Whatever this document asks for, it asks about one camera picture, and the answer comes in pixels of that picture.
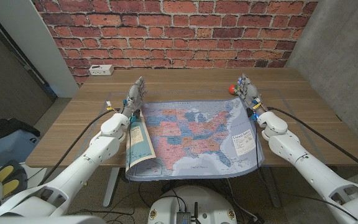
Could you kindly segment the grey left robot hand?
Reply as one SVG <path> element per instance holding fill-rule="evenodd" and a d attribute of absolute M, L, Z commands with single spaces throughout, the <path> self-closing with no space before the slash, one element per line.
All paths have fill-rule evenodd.
<path fill-rule="evenodd" d="M 140 109 L 145 94 L 144 77 L 139 77 L 129 88 L 121 114 L 131 118 L 133 114 Z"/>

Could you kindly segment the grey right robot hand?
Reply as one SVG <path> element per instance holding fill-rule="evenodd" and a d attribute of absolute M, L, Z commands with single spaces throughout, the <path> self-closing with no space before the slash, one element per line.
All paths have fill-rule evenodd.
<path fill-rule="evenodd" d="M 241 97 L 253 113 L 260 116 L 262 113 L 268 111 L 268 109 L 264 106 L 261 94 L 245 73 L 239 77 L 237 86 L 237 95 Z"/>

